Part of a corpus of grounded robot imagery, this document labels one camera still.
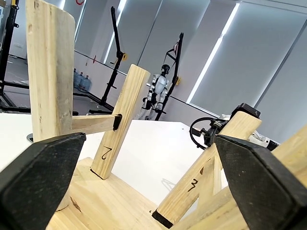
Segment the white humanoid robot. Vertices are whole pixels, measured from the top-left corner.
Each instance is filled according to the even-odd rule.
[[[168,93],[167,86],[169,80],[166,78],[166,75],[169,70],[170,66],[164,64],[161,67],[161,74],[153,75],[147,97],[143,98],[144,104],[141,109],[139,120],[152,120],[155,113],[162,110],[163,101]]]

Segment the black connector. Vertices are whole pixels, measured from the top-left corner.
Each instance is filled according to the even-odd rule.
[[[122,114],[117,114],[114,118],[114,124],[113,124],[113,131],[117,130],[119,127],[119,124],[121,122],[121,119],[123,118]]]

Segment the handwritten number 3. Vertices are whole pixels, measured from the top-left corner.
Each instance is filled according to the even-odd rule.
[[[193,181],[194,181],[194,182],[191,182],[191,184],[193,185],[193,187],[191,187],[191,188],[188,190],[188,192],[191,191],[193,188],[195,188],[195,185],[198,183],[198,180],[196,180],[196,179],[193,179]]]
[[[106,147],[106,146],[104,146],[105,148],[107,148],[108,149],[108,151],[104,154],[104,155],[102,155],[102,157],[101,157],[101,159],[103,159],[103,160],[105,160],[106,159],[106,155],[107,155],[107,153],[108,152],[110,152],[112,149],[111,148],[109,148],[109,147]]]

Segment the black cable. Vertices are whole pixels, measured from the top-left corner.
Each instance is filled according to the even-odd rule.
[[[193,126],[200,122],[200,121],[211,121],[211,122],[216,122],[216,121],[225,121],[223,119],[218,119],[218,118],[213,118],[213,117],[201,117],[201,118],[198,118],[197,120],[195,120],[192,125],[190,126],[190,130],[189,130],[189,133],[190,133],[190,137],[192,139],[192,141],[196,144],[196,146],[198,148],[201,148],[202,150],[205,150],[207,147],[201,145],[200,143],[198,143],[195,138],[193,137],[193,134],[192,134],[192,129],[193,129]]]

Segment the light wood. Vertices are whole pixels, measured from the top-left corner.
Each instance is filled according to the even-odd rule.
[[[68,134],[72,123],[75,22],[41,0],[26,0],[26,38],[34,141]],[[64,198],[58,209],[68,205]]]
[[[197,207],[200,207],[203,203],[207,202],[208,199],[213,197],[214,188],[214,160],[212,157],[204,165],[202,171],[202,177],[200,179],[199,185],[199,197]]]
[[[92,134],[113,130],[114,119],[115,115],[73,116],[71,132]]]
[[[151,217],[156,205],[111,174],[101,180],[92,159],[78,162],[70,185],[70,205],[56,212],[47,230],[161,230]]]
[[[131,65],[129,69],[113,111],[113,115],[122,114],[122,120],[117,130],[108,131],[104,134],[91,167],[102,179],[108,178],[111,174],[118,152],[134,116],[134,111],[141,105],[142,90],[148,81],[149,75],[149,72],[135,65]]]
[[[307,125],[272,153],[288,170],[295,171],[297,179],[307,187]]]
[[[307,125],[273,152],[296,178],[307,187]],[[233,199],[229,187],[198,206],[174,230],[247,230],[248,226]]]
[[[261,124],[261,121],[244,112],[237,112],[220,134],[247,139]],[[199,196],[201,169],[207,161],[218,155],[215,144],[212,144],[184,174],[172,191],[159,205],[157,212],[173,224],[177,223]]]
[[[222,189],[222,179],[221,179],[221,167],[222,163],[218,155],[214,157],[214,186],[213,195],[217,194]]]

